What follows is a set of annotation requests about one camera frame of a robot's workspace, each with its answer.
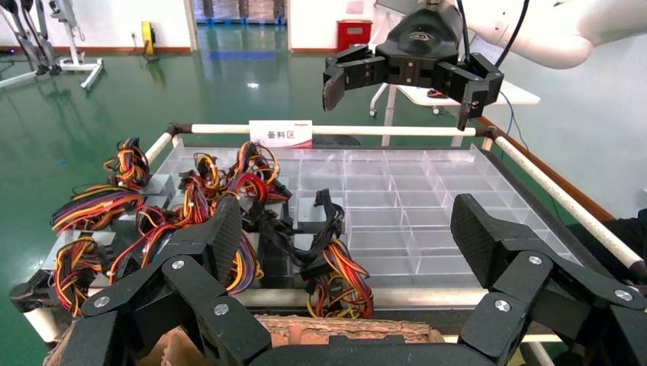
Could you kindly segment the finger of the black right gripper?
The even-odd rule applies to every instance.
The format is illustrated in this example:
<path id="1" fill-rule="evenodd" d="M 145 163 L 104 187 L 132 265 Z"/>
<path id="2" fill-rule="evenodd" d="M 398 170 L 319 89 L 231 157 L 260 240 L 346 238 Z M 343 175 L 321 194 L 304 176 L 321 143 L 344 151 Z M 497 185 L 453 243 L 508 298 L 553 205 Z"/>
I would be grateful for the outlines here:
<path id="1" fill-rule="evenodd" d="M 456 64 L 436 64 L 436 90 L 459 104 L 458 130 L 497 100 L 503 80 L 504 74 L 481 53 L 470 53 Z"/>
<path id="2" fill-rule="evenodd" d="M 322 105 L 332 111 L 345 92 L 386 82 L 388 62 L 376 56 L 367 44 L 350 47 L 326 58 L 323 72 Z"/>

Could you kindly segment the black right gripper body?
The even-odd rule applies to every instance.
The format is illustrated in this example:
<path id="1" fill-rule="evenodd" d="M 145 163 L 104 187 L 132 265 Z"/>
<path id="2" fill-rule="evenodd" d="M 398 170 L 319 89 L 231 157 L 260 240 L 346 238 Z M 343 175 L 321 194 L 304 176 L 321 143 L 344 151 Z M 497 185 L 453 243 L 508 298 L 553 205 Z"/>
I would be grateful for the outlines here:
<path id="1" fill-rule="evenodd" d="M 436 87 L 436 64 L 459 62 L 464 33 L 464 19 L 456 6 L 417 6 L 376 47 L 376 56 L 388 62 L 384 83 Z"/>

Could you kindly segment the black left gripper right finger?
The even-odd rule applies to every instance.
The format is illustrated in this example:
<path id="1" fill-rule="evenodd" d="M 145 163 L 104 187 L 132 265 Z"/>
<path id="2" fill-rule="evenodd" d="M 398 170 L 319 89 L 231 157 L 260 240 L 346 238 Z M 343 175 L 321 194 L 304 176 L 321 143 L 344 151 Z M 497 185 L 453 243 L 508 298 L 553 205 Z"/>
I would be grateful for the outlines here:
<path id="1" fill-rule="evenodd" d="M 528 226 L 455 197 L 450 228 L 486 295 L 459 343 L 506 364 L 531 323 L 551 329 L 584 365 L 646 363 L 646 301 L 639 292 L 555 253 Z"/>

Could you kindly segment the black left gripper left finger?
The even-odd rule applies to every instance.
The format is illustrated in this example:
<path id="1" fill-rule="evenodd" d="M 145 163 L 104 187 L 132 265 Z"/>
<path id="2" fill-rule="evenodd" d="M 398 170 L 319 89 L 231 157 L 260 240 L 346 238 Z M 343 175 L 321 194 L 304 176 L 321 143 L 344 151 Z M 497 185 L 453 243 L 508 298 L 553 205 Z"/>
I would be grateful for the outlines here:
<path id="1" fill-rule="evenodd" d="M 136 365 L 182 327 L 213 365 L 248 365 L 271 346 L 266 328 L 224 287 L 242 234 L 226 197 L 204 223 L 179 230 L 157 258 L 91 296 L 63 365 Z"/>

